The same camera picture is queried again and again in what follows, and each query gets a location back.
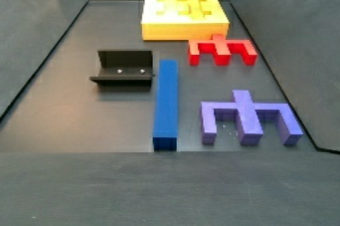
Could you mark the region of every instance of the yellow block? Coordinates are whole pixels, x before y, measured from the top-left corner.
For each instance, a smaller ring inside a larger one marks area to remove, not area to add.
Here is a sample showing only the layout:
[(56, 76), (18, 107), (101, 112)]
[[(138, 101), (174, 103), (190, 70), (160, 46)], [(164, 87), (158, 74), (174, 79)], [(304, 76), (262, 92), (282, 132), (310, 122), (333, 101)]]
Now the yellow block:
[(228, 31), (217, 0), (145, 0), (141, 24), (144, 40), (210, 39)]

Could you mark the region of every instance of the purple block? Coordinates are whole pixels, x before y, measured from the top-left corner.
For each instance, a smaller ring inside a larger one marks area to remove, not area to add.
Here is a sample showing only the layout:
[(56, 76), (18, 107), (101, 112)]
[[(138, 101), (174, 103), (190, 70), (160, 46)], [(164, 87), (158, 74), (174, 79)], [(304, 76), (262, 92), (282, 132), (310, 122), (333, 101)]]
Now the purple block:
[(260, 120), (274, 121), (281, 143), (293, 145), (302, 135), (288, 104), (253, 103), (249, 91), (232, 91), (230, 103), (200, 103), (201, 142), (214, 143), (216, 119), (234, 120), (240, 144), (256, 145), (262, 137)]

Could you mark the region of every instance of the plastic block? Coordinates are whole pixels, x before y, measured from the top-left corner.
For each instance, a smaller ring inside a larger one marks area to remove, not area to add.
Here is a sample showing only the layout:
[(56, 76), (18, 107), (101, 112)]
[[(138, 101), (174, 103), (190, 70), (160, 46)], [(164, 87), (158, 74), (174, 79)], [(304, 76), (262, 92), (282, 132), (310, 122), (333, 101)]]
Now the plastic block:
[(288, 104), (253, 103), (249, 91), (232, 91), (230, 103), (200, 103), (201, 142), (212, 144), (216, 138), (216, 119), (232, 119), (234, 113), (240, 144), (256, 145), (262, 137), (260, 120), (273, 120), (284, 145), (298, 141), (302, 131)]
[(213, 34), (210, 40), (188, 41), (188, 63), (198, 65), (198, 54), (212, 54), (214, 64), (226, 66), (230, 54), (240, 54), (245, 65), (254, 65), (257, 53), (248, 40), (225, 40), (222, 34)]
[(176, 150), (177, 137), (177, 62), (160, 60), (154, 112), (154, 150)]
[(217, 0), (145, 0), (141, 25), (144, 40), (208, 40), (228, 31)]

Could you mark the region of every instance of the blue block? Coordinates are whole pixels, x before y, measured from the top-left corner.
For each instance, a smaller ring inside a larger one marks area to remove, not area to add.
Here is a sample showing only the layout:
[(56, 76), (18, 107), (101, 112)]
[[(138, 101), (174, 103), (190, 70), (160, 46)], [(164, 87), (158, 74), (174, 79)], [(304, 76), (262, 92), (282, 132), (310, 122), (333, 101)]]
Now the blue block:
[(177, 62), (160, 60), (154, 112), (154, 150), (176, 150), (177, 137)]

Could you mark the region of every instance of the red block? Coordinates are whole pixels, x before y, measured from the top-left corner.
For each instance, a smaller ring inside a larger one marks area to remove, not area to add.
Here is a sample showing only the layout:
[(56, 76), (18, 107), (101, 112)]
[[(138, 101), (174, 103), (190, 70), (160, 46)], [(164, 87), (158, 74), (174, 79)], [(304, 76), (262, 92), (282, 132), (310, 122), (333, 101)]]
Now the red block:
[(253, 66), (257, 59), (249, 40), (225, 40), (218, 34), (212, 35), (210, 40), (188, 41), (188, 62), (192, 66), (198, 65), (198, 54), (212, 54), (217, 66), (228, 65), (230, 54), (240, 54), (248, 66)]

